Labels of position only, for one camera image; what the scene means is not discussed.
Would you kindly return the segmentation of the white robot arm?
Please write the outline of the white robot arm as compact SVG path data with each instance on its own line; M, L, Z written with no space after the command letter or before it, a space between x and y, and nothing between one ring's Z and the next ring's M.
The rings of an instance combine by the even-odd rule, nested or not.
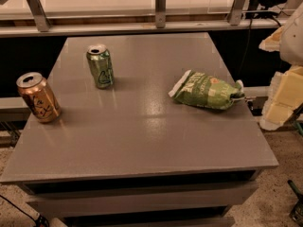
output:
M289 15L280 40L280 58L292 65L303 65L303 0L288 0Z

